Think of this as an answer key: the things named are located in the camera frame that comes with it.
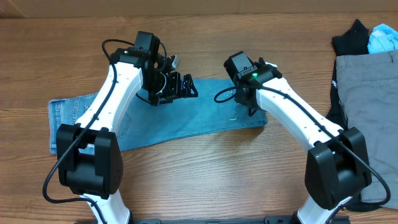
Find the light blue denim jeans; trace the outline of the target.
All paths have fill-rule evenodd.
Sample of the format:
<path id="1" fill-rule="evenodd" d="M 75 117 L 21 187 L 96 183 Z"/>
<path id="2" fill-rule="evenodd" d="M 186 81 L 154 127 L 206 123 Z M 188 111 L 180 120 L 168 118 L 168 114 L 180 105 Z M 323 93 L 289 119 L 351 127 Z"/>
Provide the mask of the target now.
<path id="1" fill-rule="evenodd" d="M 133 98 L 117 132 L 120 150 L 267 124 L 263 112 L 249 116 L 248 108 L 233 100 L 215 103 L 214 97 L 221 90 L 226 90 L 228 97 L 234 95 L 231 80 L 195 79 L 193 82 L 198 90 L 196 98 L 178 99 L 159 106 Z"/>

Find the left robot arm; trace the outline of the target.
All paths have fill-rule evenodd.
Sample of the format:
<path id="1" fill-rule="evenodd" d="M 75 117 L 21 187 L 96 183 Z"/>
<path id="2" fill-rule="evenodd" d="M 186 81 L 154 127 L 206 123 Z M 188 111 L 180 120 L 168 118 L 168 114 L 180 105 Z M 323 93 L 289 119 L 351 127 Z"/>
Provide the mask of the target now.
<path id="1" fill-rule="evenodd" d="M 75 194 L 66 201 L 86 202 L 97 223 L 133 223 L 119 191 L 123 160 L 117 140 L 130 102 L 139 90 L 148 92 L 152 106 L 198 96 L 191 75 L 178 73 L 177 57 L 159 53 L 163 46 L 153 33 L 139 31 L 126 49 L 106 54 L 109 72 L 96 98 L 74 124 L 61 124 L 56 132 L 57 162 L 42 189 L 47 201 L 64 203 L 47 193 L 57 172 L 60 184 Z"/>

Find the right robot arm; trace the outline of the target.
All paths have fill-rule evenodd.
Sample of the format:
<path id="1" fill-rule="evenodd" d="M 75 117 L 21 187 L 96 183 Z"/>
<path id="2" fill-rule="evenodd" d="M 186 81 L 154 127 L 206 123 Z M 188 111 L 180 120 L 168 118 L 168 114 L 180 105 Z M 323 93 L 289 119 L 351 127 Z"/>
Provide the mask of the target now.
<path id="1" fill-rule="evenodd" d="M 277 67 L 244 52 L 223 64 L 236 87 L 235 100 L 249 114 L 266 111 L 299 142 L 307 154 L 304 182 L 309 194 L 291 217 L 267 217 L 266 223 L 349 223 L 337 213 L 371 183 L 366 141 L 357 128 L 344 130 L 314 110 L 293 91 Z"/>

